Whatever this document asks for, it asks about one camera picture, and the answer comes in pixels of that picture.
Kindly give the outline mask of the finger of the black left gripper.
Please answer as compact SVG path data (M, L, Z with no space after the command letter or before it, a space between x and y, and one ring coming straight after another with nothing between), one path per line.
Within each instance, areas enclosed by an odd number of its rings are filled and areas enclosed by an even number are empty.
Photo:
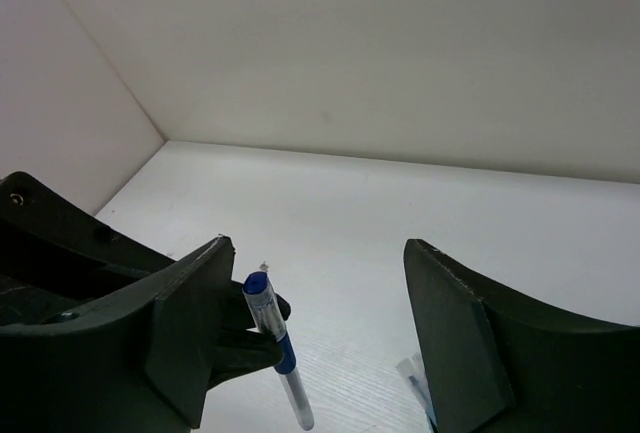
M274 337L269 333L252 331L254 327L242 285L232 281L223 302L221 327L214 339L210 389L271 368L283 359L284 354Z

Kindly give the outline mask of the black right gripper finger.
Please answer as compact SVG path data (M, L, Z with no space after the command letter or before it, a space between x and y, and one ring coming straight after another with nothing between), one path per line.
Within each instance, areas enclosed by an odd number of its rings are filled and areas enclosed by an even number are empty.
M546 304L420 239L404 270L437 432L635 432L639 330Z

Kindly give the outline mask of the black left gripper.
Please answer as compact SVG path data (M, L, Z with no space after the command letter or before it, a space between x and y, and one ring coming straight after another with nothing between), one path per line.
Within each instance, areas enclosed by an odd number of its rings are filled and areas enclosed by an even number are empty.
M199 427L233 261L219 236L174 263L25 172L3 178L2 431Z

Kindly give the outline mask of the blue slim highlighter pen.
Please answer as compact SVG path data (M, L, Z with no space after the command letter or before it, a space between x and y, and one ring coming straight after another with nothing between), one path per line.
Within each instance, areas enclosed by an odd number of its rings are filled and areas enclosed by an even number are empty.
M402 359L396 365L396 370L419 402L421 408L425 411L429 420L435 422L435 413L422 355L415 353L409 358Z

